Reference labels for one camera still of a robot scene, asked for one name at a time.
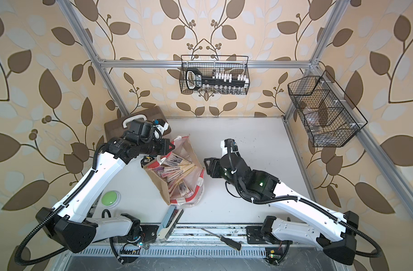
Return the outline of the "black handled screwdriver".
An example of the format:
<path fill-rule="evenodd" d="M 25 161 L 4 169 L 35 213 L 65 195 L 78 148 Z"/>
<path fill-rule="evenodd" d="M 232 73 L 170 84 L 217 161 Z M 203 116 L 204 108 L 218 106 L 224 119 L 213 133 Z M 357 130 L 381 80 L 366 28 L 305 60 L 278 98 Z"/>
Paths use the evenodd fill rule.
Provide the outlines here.
<path fill-rule="evenodd" d="M 230 239 L 230 238 L 227 238 L 227 237 L 224 237 L 224 236 L 221 236 L 221 235 L 217 235 L 217 234 L 212 233 L 211 231 L 208 231 L 208 230 L 206 230 L 206 229 L 204 229 L 204 228 L 202 228 L 202 231 L 204 231 L 204 232 L 206 232 L 206 233 L 208 233 L 208 234 L 210 234 L 210 235 L 212 235 L 212 236 L 214 236 L 214 237 L 219 238 L 221 242 L 223 242 L 223 243 L 226 244 L 227 246 L 229 246 L 229 247 L 231 247 L 231 248 L 233 248 L 233 249 L 235 249 L 235 250 L 237 250 L 237 251 L 240 251 L 240 250 L 242 249 L 242 244 L 239 243 L 239 242 L 237 242 L 237 241 L 234 241 L 234 240 L 232 240 L 232 239 Z"/>

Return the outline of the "grey stapler tool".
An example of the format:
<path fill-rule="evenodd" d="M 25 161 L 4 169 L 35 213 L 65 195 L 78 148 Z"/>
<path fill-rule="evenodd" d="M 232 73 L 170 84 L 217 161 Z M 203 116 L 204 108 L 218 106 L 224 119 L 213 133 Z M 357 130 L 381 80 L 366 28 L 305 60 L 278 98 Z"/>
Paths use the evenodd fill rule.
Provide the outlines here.
<path fill-rule="evenodd" d="M 183 213 L 184 209 L 182 208 L 174 205 L 169 207 L 168 212 L 157 230 L 157 239 L 160 242 L 165 242 L 170 237 Z"/>

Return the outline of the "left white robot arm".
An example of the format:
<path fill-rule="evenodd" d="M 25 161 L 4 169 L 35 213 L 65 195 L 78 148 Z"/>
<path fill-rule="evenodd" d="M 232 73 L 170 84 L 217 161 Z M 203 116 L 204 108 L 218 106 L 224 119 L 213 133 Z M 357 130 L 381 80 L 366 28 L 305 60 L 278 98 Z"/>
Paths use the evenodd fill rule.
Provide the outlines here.
<path fill-rule="evenodd" d="M 113 237 L 136 241 L 141 237 L 140 221 L 127 213 L 119 216 L 89 219 L 87 214 L 109 182 L 130 161 L 140 155 L 164 156 L 174 150 L 170 139 L 163 138 L 169 124 L 163 119 L 133 119 L 122 137 L 114 137 L 100 145 L 87 175 L 52 208 L 42 208 L 36 215 L 39 224 L 18 246 L 14 261 L 18 265 L 34 265 L 66 250 L 78 253 L 91 243 Z M 62 248 L 38 259 L 25 260 L 23 250 L 43 229 Z"/>

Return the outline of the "green round button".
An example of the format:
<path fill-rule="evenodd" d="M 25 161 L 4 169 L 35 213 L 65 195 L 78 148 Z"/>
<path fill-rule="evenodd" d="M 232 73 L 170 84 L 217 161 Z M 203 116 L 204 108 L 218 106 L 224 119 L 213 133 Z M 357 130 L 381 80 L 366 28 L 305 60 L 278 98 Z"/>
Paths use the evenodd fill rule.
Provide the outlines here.
<path fill-rule="evenodd" d="M 101 204 L 105 208 L 114 208 L 119 204 L 121 200 L 121 194 L 118 191 L 108 191 L 101 198 Z"/>

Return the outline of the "folding fans in bag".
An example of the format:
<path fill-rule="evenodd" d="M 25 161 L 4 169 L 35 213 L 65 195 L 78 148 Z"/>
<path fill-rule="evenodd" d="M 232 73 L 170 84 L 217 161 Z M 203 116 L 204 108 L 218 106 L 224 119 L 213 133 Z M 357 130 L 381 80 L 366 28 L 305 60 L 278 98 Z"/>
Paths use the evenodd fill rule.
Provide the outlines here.
<path fill-rule="evenodd" d="M 158 167 L 153 169 L 153 172 L 167 183 L 169 196 L 187 196 L 192 191 L 183 179 L 194 169 L 196 169 L 194 163 L 171 153 Z"/>

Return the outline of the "black socket set holder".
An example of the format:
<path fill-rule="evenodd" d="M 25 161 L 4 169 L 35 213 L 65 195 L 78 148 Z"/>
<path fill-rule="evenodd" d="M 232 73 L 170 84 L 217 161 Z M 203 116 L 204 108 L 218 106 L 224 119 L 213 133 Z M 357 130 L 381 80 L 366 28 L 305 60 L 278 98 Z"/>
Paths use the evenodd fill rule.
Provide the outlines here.
<path fill-rule="evenodd" d="M 189 90 L 223 90 L 234 91 L 248 89 L 250 80 L 246 75 L 234 76 L 232 73 L 212 71 L 211 75 L 197 68 L 188 68 L 182 82 Z"/>

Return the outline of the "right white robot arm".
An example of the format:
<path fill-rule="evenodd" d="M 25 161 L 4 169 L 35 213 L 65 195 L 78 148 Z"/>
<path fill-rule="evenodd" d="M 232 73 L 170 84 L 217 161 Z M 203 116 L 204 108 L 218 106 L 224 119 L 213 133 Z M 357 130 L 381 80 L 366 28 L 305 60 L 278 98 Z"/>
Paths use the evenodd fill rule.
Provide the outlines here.
<path fill-rule="evenodd" d="M 383 256 L 380 245 L 359 230 L 359 216 L 354 212 L 330 210 L 295 192 L 277 177 L 251 169 L 234 139 L 223 140 L 221 149 L 221 158 L 204 159 L 210 177 L 224 179 L 235 187 L 238 198 L 250 204 L 270 205 L 300 219 L 280 222 L 275 216 L 267 216 L 261 228 L 265 242 L 307 243 L 344 265 L 352 265 L 356 256 Z"/>

